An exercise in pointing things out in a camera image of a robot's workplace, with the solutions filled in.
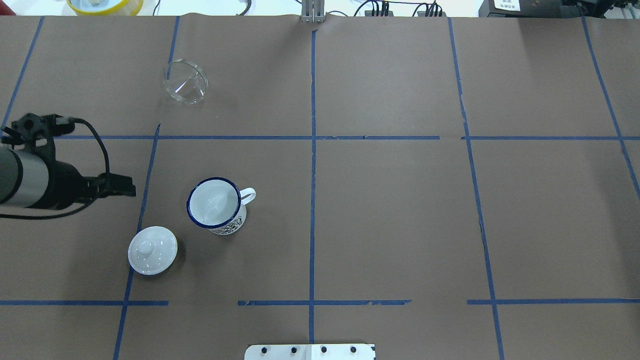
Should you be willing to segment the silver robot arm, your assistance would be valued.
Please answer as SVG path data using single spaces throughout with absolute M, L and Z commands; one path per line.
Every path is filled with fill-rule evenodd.
M 84 176 L 62 161 L 27 150 L 1 148 L 0 203 L 3 207 L 64 210 L 96 199 L 137 195 L 133 178 L 114 173 Z

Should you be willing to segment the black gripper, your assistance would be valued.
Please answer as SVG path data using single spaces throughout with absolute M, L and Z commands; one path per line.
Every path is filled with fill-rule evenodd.
M 88 204 L 101 196 L 135 198 L 136 191 L 132 177 L 106 172 L 95 177 L 85 177 L 75 166 L 55 161 L 52 165 L 52 184 L 47 195 L 47 207 L 68 208 L 73 204 Z

